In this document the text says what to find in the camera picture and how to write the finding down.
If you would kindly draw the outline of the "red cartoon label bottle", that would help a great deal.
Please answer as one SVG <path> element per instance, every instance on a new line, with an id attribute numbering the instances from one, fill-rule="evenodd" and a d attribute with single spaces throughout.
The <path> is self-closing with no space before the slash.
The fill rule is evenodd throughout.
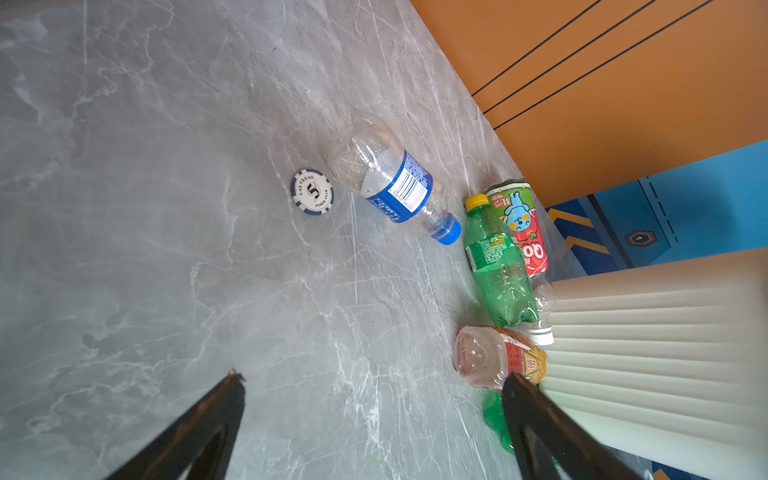
<path id="1" fill-rule="evenodd" d="M 520 329 L 535 344 L 550 346 L 554 343 L 554 334 L 549 317 L 556 305 L 556 297 L 546 278 L 549 257 L 531 185 L 525 179 L 507 180 L 488 187 L 485 195 L 496 216 L 511 230 L 521 248 L 536 299 L 539 320 L 526 323 Z"/>

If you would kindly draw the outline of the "clear bottle blue cap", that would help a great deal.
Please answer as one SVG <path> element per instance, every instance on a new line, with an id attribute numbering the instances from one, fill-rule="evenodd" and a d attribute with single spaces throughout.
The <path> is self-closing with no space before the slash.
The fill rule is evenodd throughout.
<path id="1" fill-rule="evenodd" d="M 460 239 L 462 227 L 444 186 L 381 118 L 359 115 L 326 163 L 346 188 L 408 232 L 446 246 Z"/>

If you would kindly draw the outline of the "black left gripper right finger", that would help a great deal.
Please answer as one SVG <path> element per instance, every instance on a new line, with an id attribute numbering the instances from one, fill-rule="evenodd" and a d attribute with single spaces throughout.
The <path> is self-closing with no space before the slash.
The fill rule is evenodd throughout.
<path id="1" fill-rule="evenodd" d="M 506 378 L 502 408 L 522 478 L 639 477 L 521 374 Z"/>

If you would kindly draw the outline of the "dark green soda bottle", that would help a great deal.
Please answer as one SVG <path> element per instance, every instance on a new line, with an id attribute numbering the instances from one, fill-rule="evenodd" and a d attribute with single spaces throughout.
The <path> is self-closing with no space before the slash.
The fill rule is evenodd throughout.
<path id="1" fill-rule="evenodd" d="M 484 194 L 465 202 L 464 250 L 483 304 L 497 327 L 540 320 L 525 258 L 510 228 L 501 222 Z"/>

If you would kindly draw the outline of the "red yellow label bottle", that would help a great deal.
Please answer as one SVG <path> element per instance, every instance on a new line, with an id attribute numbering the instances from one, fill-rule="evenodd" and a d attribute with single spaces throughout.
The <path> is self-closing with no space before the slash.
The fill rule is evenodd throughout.
<path id="1" fill-rule="evenodd" d="M 548 374 L 546 352 L 516 331 L 491 327 L 462 327 L 454 343 L 454 367 L 475 388 L 501 391 L 507 377 L 522 375 L 536 385 Z"/>

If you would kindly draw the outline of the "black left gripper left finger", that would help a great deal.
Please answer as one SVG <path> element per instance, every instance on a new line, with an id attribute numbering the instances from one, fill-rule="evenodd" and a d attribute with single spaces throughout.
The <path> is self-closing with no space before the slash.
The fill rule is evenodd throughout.
<path id="1" fill-rule="evenodd" d="M 111 479 L 223 479 L 245 407 L 245 379 L 232 370 Z"/>

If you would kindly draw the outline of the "green bottle yellow cap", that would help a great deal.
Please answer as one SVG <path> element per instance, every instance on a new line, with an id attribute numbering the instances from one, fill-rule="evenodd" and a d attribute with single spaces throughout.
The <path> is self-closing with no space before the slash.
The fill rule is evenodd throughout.
<path id="1" fill-rule="evenodd" d="M 482 414 L 486 425 L 495 433 L 502 448 L 508 453 L 513 454 L 514 448 L 505 421 L 500 391 L 489 390 L 485 392 Z"/>

